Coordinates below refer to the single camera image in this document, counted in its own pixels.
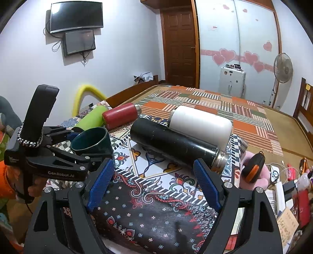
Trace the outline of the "person's left hand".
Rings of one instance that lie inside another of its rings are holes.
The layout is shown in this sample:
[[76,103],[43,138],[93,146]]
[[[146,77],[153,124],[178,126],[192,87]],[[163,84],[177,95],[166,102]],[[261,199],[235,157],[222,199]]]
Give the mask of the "person's left hand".
[[[36,176],[33,185],[28,187],[31,197],[39,197],[48,179]],[[1,199],[15,199],[15,189],[18,183],[23,183],[22,171],[18,167],[7,166],[1,161]]]

